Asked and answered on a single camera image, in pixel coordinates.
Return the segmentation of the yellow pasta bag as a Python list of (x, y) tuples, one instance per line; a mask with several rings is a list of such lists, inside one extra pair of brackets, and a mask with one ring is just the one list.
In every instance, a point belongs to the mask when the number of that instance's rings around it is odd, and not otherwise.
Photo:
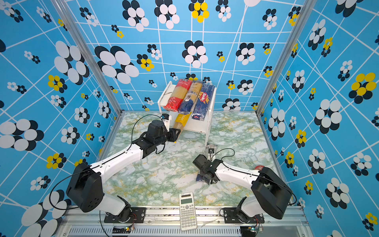
[(173, 128), (183, 131), (190, 117), (191, 117), (191, 114), (187, 114), (187, 115), (179, 114), (175, 119)]

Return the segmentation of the red spaghetti bag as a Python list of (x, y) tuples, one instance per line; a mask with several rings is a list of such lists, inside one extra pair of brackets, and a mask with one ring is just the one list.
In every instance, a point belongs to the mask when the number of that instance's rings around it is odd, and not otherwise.
[(192, 81), (187, 79), (180, 79), (176, 84), (167, 104), (164, 106), (165, 110), (177, 112), (182, 101), (184, 100)]

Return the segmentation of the blue clear spaghetti bag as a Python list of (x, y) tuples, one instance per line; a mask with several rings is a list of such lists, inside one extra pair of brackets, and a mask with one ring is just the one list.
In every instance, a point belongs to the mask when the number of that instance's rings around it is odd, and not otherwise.
[(202, 85), (203, 83), (201, 82), (192, 83), (187, 94), (185, 95), (185, 98), (183, 99), (182, 103), (179, 106), (179, 109), (178, 109), (179, 114), (188, 115), (193, 111), (196, 100), (201, 91)]

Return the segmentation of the blue Barilla pasta box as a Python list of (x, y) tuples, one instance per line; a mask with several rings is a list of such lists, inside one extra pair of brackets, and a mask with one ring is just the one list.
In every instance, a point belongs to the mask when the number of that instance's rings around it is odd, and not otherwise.
[(192, 113), (192, 119), (204, 121), (207, 110), (209, 108), (209, 103), (211, 102), (212, 96), (214, 94), (214, 90), (214, 85), (203, 84)]

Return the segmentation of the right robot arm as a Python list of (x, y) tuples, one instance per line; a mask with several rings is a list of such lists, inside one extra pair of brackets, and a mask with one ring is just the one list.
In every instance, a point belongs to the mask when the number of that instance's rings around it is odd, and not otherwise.
[(192, 163), (210, 182), (226, 181), (253, 192), (253, 197), (242, 198), (236, 208), (235, 214), (240, 222), (249, 223), (261, 214), (278, 220), (283, 218), (293, 192), (270, 168), (243, 169), (219, 159), (210, 161), (204, 155), (198, 155)]

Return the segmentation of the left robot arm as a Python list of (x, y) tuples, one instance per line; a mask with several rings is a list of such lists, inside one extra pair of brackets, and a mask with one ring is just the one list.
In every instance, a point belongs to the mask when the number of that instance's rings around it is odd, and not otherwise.
[(132, 141), (129, 148), (91, 165), (78, 165), (68, 184), (66, 195), (84, 213), (103, 211), (117, 222), (127, 222), (132, 215), (131, 205), (120, 196), (105, 193), (103, 184), (125, 167), (156, 152), (158, 146), (177, 141), (180, 133), (180, 129), (167, 128), (161, 120), (152, 121), (148, 130)]

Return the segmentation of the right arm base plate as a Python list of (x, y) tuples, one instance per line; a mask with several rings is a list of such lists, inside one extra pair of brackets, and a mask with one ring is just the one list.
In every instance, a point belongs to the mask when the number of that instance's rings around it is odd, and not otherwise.
[(249, 217), (236, 207), (224, 207), (219, 214), (224, 217), (226, 224), (264, 224), (265, 219), (262, 214)]

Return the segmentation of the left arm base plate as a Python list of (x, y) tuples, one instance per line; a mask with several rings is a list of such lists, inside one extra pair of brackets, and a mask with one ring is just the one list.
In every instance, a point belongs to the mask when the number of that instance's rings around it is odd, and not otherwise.
[(143, 223), (146, 216), (146, 207), (129, 207), (123, 210), (119, 215), (112, 215), (106, 213), (104, 218), (105, 223), (122, 223), (122, 224), (132, 224), (132, 223)]

